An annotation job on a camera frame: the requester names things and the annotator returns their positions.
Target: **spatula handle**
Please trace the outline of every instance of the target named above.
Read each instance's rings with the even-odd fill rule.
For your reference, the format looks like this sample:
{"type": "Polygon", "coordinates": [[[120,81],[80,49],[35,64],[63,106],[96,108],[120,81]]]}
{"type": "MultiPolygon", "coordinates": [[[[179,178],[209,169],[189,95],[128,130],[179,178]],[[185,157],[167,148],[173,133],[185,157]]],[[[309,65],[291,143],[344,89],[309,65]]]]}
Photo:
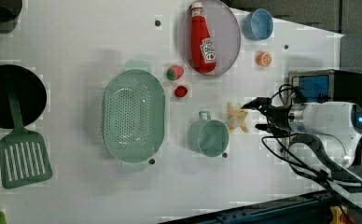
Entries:
{"type": "Polygon", "coordinates": [[[21,119],[21,107],[19,105],[19,97],[15,82],[10,78],[10,74],[5,75],[6,84],[7,84],[7,93],[9,100],[9,107],[12,114],[13,119],[13,132],[15,133],[24,133],[24,126],[21,119]]]}

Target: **orange toy fruit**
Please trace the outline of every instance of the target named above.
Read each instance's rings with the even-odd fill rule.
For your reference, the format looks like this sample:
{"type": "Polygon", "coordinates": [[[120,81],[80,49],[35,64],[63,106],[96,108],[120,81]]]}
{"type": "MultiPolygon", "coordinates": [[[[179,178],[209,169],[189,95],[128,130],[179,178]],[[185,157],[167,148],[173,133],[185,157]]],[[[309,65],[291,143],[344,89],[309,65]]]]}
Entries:
{"type": "Polygon", "coordinates": [[[257,64],[263,67],[271,65],[272,56],[267,52],[262,52],[257,56],[257,64]]]}

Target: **light blue cup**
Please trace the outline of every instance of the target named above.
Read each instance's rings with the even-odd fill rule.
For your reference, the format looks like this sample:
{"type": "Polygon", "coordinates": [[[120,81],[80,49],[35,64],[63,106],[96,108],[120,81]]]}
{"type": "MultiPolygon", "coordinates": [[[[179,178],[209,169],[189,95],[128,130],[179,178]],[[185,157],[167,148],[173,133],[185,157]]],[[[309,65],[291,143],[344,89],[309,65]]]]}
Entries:
{"type": "Polygon", "coordinates": [[[229,133],[224,123],[211,119],[208,111],[199,112],[199,119],[189,129],[189,144],[192,149],[208,157],[221,155],[228,146],[229,133]]]}
{"type": "Polygon", "coordinates": [[[264,40],[273,32],[273,19],[271,13],[260,8],[251,12],[243,20],[243,34],[250,40],[264,40]]]}

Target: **white tabletop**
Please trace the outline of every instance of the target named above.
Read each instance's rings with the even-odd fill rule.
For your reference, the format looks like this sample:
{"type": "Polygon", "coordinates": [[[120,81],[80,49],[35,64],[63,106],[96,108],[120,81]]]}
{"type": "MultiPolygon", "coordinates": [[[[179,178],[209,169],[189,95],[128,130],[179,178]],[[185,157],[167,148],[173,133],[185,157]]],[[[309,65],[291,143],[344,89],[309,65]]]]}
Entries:
{"type": "MultiPolygon", "coordinates": [[[[0,64],[27,67],[47,87],[47,108],[27,128],[44,135],[54,176],[13,190],[1,187],[0,177],[8,223],[156,223],[319,189],[260,144],[257,112],[247,117],[250,133],[230,135],[226,159],[191,151],[186,134],[200,110],[225,121],[227,102],[272,95],[290,70],[338,68],[341,35],[274,20],[268,40],[242,36],[235,65],[223,76],[205,77],[176,46],[178,22],[192,2],[24,1],[16,30],[0,35],[0,64]],[[271,53],[270,67],[255,64],[259,50],[271,53]],[[156,163],[127,173],[105,148],[100,127],[104,88],[130,59],[150,63],[166,91],[166,119],[156,163]],[[172,64],[185,68],[176,82],[164,75],[172,64]],[[172,92],[181,83],[190,93],[176,100],[172,92]]],[[[248,14],[233,12],[239,23],[248,14]]],[[[0,139],[6,133],[0,129],[0,139]]]]}

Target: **green spatula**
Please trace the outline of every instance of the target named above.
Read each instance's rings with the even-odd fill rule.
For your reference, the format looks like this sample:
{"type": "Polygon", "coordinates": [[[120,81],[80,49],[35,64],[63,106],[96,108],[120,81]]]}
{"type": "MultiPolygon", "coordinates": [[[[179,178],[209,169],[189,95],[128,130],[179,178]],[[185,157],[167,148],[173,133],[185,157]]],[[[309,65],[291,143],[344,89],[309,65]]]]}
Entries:
{"type": "Polygon", "coordinates": [[[5,78],[14,128],[0,141],[1,179],[5,189],[14,189],[50,179],[52,169],[44,138],[24,128],[17,87],[5,78]]]}

